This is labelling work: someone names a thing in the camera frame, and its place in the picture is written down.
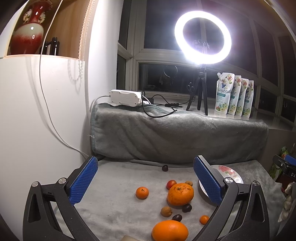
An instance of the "gray fabric surface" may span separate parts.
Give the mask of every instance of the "gray fabric surface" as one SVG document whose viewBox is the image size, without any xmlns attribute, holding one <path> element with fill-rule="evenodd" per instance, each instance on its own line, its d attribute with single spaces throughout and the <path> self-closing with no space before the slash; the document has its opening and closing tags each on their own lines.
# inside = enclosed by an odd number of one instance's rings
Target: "gray fabric surface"
<svg viewBox="0 0 296 241">
<path fill-rule="evenodd" d="M 198 179 L 192 167 L 169 168 L 163 172 L 158 163 L 157 166 L 126 162 L 126 160 L 99 162 L 99 169 L 82 201 L 75 207 L 92 232 L 101 240 L 120 241 L 124 235 L 130 235 L 138 240 L 152 240 L 151 231 L 154 225 L 160 221 L 171 219 L 176 214 L 183 216 L 182 223 L 189 230 L 187 240 L 192 240 L 201 230 L 199 218 L 202 215 L 211 216 L 215 205 L 210 203 L 198 185 Z M 281 184 L 275 183 L 263 167 L 256 161 L 248 161 L 227 165 L 236 170 L 244 183 L 258 180 L 265 195 L 270 234 L 274 236 L 278 230 L 278 216 L 282 209 L 284 196 L 281 192 Z M 174 179 L 178 183 L 191 180 L 194 188 L 194 198 L 191 201 L 192 211 L 183 213 L 179 208 L 173 208 L 173 214 L 169 218 L 162 217 L 160 210 L 167 206 L 166 183 Z M 149 189 L 146 200 L 135 197 L 138 187 L 145 186 Z M 234 211 L 223 230 L 226 234 L 234 220 Z M 57 220 L 63 232 L 71 236 L 60 213 L 57 211 Z"/>
<path fill-rule="evenodd" d="M 168 113 L 154 105 L 146 112 Z M 123 159 L 171 164 L 192 163 L 203 155 L 210 164 L 257 159 L 265 146 L 268 127 L 261 122 L 208 117 L 177 111 L 151 118 L 142 106 L 97 104 L 91 114 L 92 149 L 95 153 Z"/>
</svg>

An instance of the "red and white vase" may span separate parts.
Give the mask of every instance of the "red and white vase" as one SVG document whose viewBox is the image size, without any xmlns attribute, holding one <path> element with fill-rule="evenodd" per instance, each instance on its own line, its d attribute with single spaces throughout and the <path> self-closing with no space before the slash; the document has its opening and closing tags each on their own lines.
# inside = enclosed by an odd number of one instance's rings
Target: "red and white vase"
<svg viewBox="0 0 296 241">
<path fill-rule="evenodd" d="M 42 38 L 43 27 L 41 23 L 45 20 L 45 12 L 52 8 L 49 0 L 41 0 L 32 3 L 30 9 L 23 17 L 23 25 L 13 34 L 10 41 L 10 53 L 14 54 L 35 54 Z"/>
</svg>

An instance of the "ring light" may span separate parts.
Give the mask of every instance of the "ring light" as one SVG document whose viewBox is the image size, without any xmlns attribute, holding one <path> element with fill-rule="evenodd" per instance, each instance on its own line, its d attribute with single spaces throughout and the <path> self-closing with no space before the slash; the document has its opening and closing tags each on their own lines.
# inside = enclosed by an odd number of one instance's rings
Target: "ring light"
<svg viewBox="0 0 296 241">
<path fill-rule="evenodd" d="M 184 39 L 184 35 L 183 35 L 183 28 L 184 28 L 185 24 L 193 18 L 208 19 L 219 27 L 219 29 L 221 30 L 223 37 L 224 37 L 224 46 L 219 53 L 212 54 L 212 55 L 204 54 L 204 53 L 198 52 L 197 50 L 193 49 L 186 42 L 186 40 Z M 187 12 L 187 13 L 183 14 L 178 19 L 176 26 L 175 26 L 175 38 L 176 38 L 176 41 L 177 41 L 179 47 L 184 52 L 184 55 L 186 56 L 186 58 L 188 58 L 189 60 L 191 60 L 197 64 L 218 63 L 227 57 L 227 55 L 229 54 L 230 49 L 231 49 L 231 37 L 230 37 L 230 33 L 229 33 L 227 27 L 225 26 L 225 24 L 216 16 L 214 16 L 210 13 L 207 13 L 207 12 L 203 12 L 203 11 L 192 11 L 192 12 Z"/>
</svg>

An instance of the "power strip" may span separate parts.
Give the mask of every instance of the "power strip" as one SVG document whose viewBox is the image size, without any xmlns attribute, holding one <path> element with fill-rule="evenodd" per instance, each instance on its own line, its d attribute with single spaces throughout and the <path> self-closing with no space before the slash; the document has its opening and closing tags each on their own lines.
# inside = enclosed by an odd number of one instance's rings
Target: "power strip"
<svg viewBox="0 0 296 241">
<path fill-rule="evenodd" d="M 138 106 L 142 104 L 141 92 L 126 90 L 111 90 L 109 92 L 111 102 L 128 106 Z"/>
</svg>

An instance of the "refill pouch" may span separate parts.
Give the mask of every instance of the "refill pouch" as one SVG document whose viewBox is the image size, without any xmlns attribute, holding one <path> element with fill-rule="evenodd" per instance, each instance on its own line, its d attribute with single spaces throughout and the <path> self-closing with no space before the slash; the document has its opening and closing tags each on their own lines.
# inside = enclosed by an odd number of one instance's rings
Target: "refill pouch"
<svg viewBox="0 0 296 241">
<path fill-rule="evenodd" d="M 244 98 L 244 108 L 242 110 L 242 116 L 250 118 L 252 103 L 254 98 L 254 81 L 249 81 L 249 86 L 246 91 L 246 96 Z"/>
<path fill-rule="evenodd" d="M 233 88 L 230 93 L 230 100 L 228 106 L 228 114 L 234 115 L 237 110 L 237 102 L 239 100 L 239 93 L 242 86 L 242 77 L 240 75 L 236 75 L 234 77 Z"/>
<path fill-rule="evenodd" d="M 239 92 L 239 99 L 237 102 L 237 109 L 235 111 L 235 115 L 242 116 L 242 109 L 244 108 L 244 98 L 246 95 L 248 85 L 249 85 L 249 80 L 242 78 L 242 86 Z"/>
<path fill-rule="evenodd" d="M 230 93 L 233 87 L 234 82 L 234 74 L 232 73 L 222 73 L 219 75 L 219 79 L 217 81 L 217 94 L 216 94 L 216 104 L 215 111 L 227 114 Z"/>
</svg>

